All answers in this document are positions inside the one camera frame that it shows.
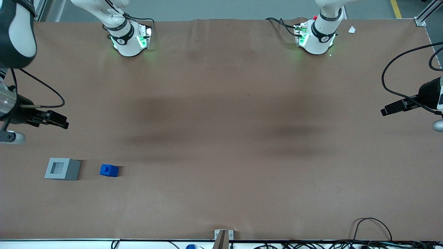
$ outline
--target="gray square block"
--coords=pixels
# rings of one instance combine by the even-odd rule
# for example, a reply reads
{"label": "gray square block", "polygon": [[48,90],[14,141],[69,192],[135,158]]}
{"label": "gray square block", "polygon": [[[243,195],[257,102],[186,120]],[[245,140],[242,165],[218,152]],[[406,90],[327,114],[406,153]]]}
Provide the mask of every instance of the gray square block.
{"label": "gray square block", "polygon": [[45,178],[55,180],[77,180],[80,161],[70,158],[50,158]]}

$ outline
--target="blue cube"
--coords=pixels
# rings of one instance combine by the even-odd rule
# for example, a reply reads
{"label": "blue cube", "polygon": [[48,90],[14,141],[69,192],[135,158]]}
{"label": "blue cube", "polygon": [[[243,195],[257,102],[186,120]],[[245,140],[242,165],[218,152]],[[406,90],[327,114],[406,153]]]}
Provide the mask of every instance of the blue cube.
{"label": "blue cube", "polygon": [[104,176],[117,177],[118,167],[111,164],[102,164],[100,168],[100,174]]}

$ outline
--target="brown paper tabletop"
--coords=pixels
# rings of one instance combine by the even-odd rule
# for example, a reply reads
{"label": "brown paper tabletop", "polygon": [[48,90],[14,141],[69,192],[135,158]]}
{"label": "brown paper tabletop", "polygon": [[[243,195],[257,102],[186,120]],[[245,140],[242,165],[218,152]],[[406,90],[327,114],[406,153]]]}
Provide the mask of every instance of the brown paper tabletop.
{"label": "brown paper tabletop", "polygon": [[[268,21],[160,22],[151,50],[125,58],[101,23],[36,23],[27,70],[65,97],[55,111],[70,127],[10,127],[27,142],[0,145],[0,237],[349,239],[375,217],[394,240],[441,240],[439,117],[380,113],[400,99],[381,86],[384,66],[429,44],[426,30],[403,19],[339,31],[313,56]],[[386,83],[416,94],[440,75],[431,54],[399,59]],[[59,103],[17,74],[21,95]],[[78,180],[44,179],[50,157],[81,160]],[[103,163],[120,176],[99,175]],[[386,233],[366,222],[357,238]]]}

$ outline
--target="square hole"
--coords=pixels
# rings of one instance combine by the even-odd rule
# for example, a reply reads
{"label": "square hole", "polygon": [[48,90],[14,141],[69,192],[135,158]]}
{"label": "square hole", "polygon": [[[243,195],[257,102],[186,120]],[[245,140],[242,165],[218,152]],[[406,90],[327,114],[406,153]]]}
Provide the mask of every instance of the square hole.
{"label": "square hole", "polygon": [[51,174],[61,174],[63,171],[64,163],[53,163],[51,168]]}

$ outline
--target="yellow floor stripe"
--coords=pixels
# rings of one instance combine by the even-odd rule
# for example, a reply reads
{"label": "yellow floor stripe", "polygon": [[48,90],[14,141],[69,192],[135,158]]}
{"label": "yellow floor stripe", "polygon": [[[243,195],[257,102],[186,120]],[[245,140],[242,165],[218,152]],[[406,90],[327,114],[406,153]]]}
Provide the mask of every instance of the yellow floor stripe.
{"label": "yellow floor stripe", "polygon": [[395,13],[395,18],[401,18],[400,9],[398,8],[397,0],[391,0],[391,5]]}

